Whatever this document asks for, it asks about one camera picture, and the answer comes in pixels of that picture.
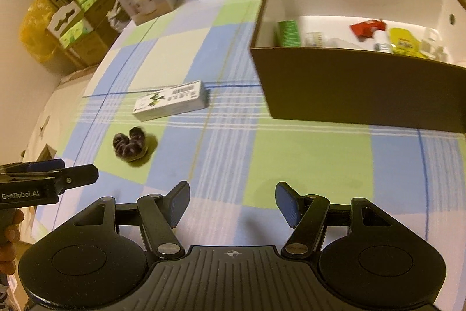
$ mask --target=white bottle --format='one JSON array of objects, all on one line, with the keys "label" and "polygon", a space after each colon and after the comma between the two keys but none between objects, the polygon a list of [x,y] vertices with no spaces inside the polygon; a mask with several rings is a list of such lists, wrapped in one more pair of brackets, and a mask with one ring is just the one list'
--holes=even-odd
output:
[{"label": "white bottle", "polygon": [[387,32],[382,30],[374,31],[372,34],[374,38],[374,51],[384,52],[384,53],[393,53],[390,41],[388,40]]}]

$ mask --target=open cardboard box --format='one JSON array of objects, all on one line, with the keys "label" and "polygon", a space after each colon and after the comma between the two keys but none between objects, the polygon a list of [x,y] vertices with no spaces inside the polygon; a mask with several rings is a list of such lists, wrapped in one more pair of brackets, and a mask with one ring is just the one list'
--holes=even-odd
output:
[{"label": "open cardboard box", "polygon": [[[373,40],[361,44],[349,28],[366,19],[418,40],[426,27],[437,30],[448,62],[276,45],[277,22],[297,20],[301,33],[322,31],[369,49]],[[466,60],[465,26],[460,0],[263,0],[251,54],[274,118],[465,132],[466,68],[454,65]]]}]

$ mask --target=silver screw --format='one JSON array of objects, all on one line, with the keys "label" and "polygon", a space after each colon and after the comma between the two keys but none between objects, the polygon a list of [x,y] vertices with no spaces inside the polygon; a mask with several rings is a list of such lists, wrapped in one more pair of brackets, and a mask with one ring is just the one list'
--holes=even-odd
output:
[{"label": "silver screw", "polygon": [[301,243],[288,244],[285,250],[290,254],[304,254],[308,251],[308,248]]},{"label": "silver screw", "polygon": [[165,244],[159,245],[157,250],[161,254],[170,255],[170,254],[178,253],[181,250],[181,247],[178,244],[165,243]]}]

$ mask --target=checkered tablecloth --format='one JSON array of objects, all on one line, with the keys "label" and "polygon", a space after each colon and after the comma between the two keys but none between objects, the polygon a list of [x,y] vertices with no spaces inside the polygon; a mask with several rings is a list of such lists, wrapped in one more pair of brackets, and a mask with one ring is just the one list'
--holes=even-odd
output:
[{"label": "checkered tablecloth", "polygon": [[[130,203],[187,180],[192,198],[176,229],[185,247],[281,247],[290,228],[275,206],[274,188],[286,181],[300,194],[332,203],[368,198],[426,239],[447,264],[436,304],[460,311],[466,296],[464,136],[272,119],[248,52],[260,2],[190,1],[124,31],[57,153],[67,166],[94,163],[99,180],[39,207],[34,233],[45,235],[99,197]],[[135,100],[148,90],[192,80],[209,89],[208,108],[144,123],[133,117]],[[136,125],[158,140],[138,166],[112,150],[113,136]],[[140,241],[137,229],[122,231]],[[329,236],[340,233],[330,229]]]}]

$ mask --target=red packet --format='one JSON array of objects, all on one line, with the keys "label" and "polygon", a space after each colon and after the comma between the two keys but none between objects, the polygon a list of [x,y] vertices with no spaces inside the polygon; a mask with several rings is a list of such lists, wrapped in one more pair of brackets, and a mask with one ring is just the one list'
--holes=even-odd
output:
[{"label": "red packet", "polygon": [[385,31],[387,25],[381,20],[371,19],[362,23],[350,25],[349,27],[357,37],[371,38],[375,31]]}]

